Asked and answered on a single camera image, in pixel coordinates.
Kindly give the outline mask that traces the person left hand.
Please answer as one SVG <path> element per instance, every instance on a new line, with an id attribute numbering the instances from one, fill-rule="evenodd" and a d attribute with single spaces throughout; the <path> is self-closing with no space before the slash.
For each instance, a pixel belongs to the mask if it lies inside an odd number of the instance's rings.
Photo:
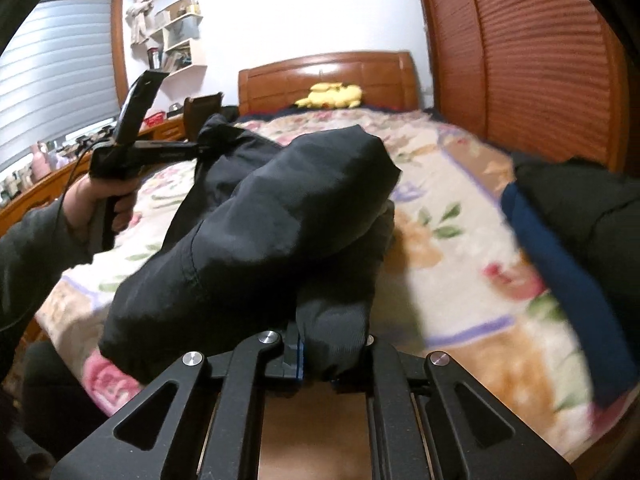
<path id="1" fill-rule="evenodd" d="M 62 213 L 70 232 L 81 242 L 86 242 L 90 237 L 92 222 L 98 216 L 96 212 L 99 206 L 110 197 L 118 198 L 114 206 L 112 231 L 125 231 L 134 215 L 140 186 L 140 179 L 121 181 L 83 176 L 63 198 Z"/>

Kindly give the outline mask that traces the dark sleeve forearm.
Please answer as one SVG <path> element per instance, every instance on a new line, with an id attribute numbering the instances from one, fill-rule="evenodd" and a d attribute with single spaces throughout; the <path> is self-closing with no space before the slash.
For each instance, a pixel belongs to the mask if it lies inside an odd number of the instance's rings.
<path id="1" fill-rule="evenodd" d="M 14 350 L 62 273 L 92 260 L 61 204 L 29 211 L 1 237 L 1 350 Z"/>

